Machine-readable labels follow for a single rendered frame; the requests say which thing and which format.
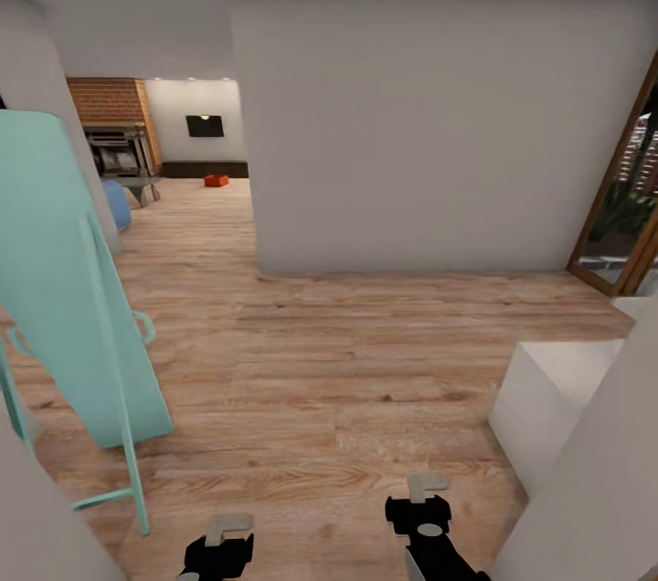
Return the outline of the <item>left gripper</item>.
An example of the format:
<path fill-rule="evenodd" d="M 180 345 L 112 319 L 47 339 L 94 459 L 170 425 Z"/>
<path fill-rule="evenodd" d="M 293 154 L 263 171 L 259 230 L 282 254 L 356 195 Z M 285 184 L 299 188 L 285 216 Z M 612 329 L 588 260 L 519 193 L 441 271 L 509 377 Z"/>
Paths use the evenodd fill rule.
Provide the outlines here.
<path fill-rule="evenodd" d="M 201 559 L 214 561 L 219 570 L 219 581 L 224 578 L 241 576 L 244 565 L 252 559 L 254 534 L 247 540 L 226 539 L 218 547 L 205 547 L 205 538 L 196 540 L 186 551 L 186 566 L 197 563 Z"/>

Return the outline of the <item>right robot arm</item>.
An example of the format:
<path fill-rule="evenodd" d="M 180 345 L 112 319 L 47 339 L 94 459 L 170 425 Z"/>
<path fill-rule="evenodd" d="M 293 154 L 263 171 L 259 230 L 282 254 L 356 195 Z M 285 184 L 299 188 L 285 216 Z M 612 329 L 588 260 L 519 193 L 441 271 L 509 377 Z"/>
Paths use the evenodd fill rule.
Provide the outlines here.
<path fill-rule="evenodd" d="M 483 571 L 475 573 L 445 536 L 450 532 L 449 503 L 436 496 L 425 498 L 426 491 L 447 491 L 451 478 L 446 474 L 410 474 L 407 484 L 409 499 L 388 496 L 385 511 L 395 534 L 409 536 L 405 564 L 410 581 L 490 581 Z"/>

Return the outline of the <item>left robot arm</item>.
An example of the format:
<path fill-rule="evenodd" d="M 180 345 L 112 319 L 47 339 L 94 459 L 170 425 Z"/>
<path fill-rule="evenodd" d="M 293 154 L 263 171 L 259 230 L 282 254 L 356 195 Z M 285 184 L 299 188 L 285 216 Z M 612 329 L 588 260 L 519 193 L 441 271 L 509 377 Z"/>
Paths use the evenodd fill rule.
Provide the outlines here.
<path fill-rule="evenodd" d="M 253 528 L 255 517 L 249 513 L 213 514 L 207 536 L 196 540 L 186 551 L 186 568 L 173 581 L 222 581 L 241 576 L 252 559 L 252 534 L 247 540 L 227 539 L 222 533 Z"/>

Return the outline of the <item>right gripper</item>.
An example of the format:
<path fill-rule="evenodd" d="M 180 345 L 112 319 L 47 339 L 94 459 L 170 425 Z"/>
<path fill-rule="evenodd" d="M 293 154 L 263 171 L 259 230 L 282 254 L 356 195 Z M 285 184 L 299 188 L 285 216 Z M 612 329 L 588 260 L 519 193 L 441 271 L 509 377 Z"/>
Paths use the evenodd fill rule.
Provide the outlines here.
<path fill-rule="evenodd" d="M 385 511 L 387 520 L 394 524 L 395 534 L 398 535 L 409 535 L 409 523 L 419 513 L 431 515 L 445 534 L 450 532 L 448 521 L 451 520 L 451 508 L 440 497 L 425 498 L 425 503 L 412 503 L 409 499 L 393 500 L 388 496 Z"/>

